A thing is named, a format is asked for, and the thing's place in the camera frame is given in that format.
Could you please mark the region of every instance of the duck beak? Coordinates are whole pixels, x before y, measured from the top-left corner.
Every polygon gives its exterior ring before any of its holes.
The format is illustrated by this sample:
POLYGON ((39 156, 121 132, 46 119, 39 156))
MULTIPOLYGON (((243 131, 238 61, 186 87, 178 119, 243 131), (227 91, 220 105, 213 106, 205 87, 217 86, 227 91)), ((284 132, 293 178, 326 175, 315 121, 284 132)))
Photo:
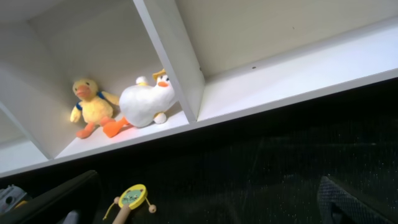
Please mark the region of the duck beak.
POLYGON ((157 85, 161 86, 161 87, 168 87, 169 86, 169 84, 167 84, 166 82, 159 82, 157 85))
POLYGON ((77 88, 76 95, 79 97, 87 97, 91 94, 91 90, 86 85, 81 85, 77 88))

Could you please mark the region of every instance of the orange leg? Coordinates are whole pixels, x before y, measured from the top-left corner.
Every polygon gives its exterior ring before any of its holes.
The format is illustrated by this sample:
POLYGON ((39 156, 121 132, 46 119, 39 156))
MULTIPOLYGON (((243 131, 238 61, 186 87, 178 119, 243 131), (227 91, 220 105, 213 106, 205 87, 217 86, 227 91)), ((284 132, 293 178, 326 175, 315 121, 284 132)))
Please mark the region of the orange leg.
POLYGON ((76 136, 81 139, 85 139, 92 134, 95 128, 95 123, 88 123, 83 130, 76 133, 76 136))
POLYGON ((101 121, 99 122, 99 125, 101 125, 103 127, 103 126, 105 126, 105 124, 108 124, 109 122, 115 122, 115 120, 113 118, 106 116, 101 119, 101 121))
POLYGON ((129 124, 129 122, 126 120, 125 117, 120 119, 120 121, 116 122, 109 122, 108 124, 105 124, 104 126, 104 133, 107 135, 107 137, 115 137, 120 132, 120 129, 123 128, 124 125, 129 124))

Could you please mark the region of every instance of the white duck plush toy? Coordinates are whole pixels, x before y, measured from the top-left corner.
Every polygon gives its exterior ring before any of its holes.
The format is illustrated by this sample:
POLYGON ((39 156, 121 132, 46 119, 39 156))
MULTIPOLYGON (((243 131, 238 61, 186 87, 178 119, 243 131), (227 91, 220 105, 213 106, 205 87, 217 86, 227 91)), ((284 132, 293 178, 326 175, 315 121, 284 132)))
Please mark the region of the white duck plush toy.
POLYGON ((139 77, 136 80, 137 85, 130 86, 122 92, 119 105, 124 117, 104 126, 103 131, 109 138, 117 135, 127 124, 141 128, 153 121, 157 124, 166 122, 164 112, 170 109, 177 99, 164 69, 152 76, 156 86, 149 86, 145 77, 139 77))

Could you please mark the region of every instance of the blue strap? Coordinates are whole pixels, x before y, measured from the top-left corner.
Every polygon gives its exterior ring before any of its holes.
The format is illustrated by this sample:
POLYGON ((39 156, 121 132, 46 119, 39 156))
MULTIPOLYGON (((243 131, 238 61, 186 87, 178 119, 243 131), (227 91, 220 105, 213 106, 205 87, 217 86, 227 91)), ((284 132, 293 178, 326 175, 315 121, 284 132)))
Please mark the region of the blue strap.
POLYGON ((97 96, 99 96, 101 99, 105 100, 105 96, 102 94, 101 91, 97 92, 97 96))
POLYGON ((76 108, 78 109, 78 110, 83 110, 83 108, 80 106, 80 104, 79 104, 80 102, 77 102, 77 104, 76 104, 76 108))

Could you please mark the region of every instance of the duck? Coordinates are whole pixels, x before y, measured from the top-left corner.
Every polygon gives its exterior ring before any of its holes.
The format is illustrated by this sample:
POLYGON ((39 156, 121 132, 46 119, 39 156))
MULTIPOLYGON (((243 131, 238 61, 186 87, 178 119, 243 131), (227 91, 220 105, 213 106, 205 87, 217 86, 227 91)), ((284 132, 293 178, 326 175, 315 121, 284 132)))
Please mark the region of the duck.
POLYGON ((115 121, 112 118, 113 108, 108 102, 119 105, 119 97, 99 91, 97 83, 88 78, 76 81, 73 84, 73 92, 80 101, 73 107, 70 121, 77 123, 83 115, 87 123, 84 129, 76 133, 78 138, 89 137, 97 125, 104 126, 115 121))
POLYGON ((149 86, 145 77, 138 77, 136 85, 127 87, 120 96, 120 110, 124 115, 116 122, 109 122, 103 128, 104 133, 112 138, 125 125, 142 128, 152 122, 166 122, 165 112, 177 102, 169 76, 163 69, 152 74, 156 86, 149 86))

